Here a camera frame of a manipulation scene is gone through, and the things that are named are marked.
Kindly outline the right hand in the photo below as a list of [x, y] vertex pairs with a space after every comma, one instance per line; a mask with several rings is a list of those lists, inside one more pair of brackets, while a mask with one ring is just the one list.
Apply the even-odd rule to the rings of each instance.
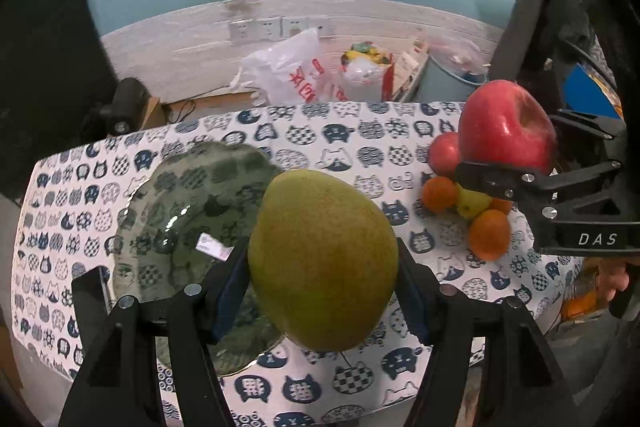
[[638, 264], [638, 257], [600, 258], [597, 275], [599, 298], [608, 305], [614, 299], [617, 291], [624, 291], [629, 285], [629, 265]]

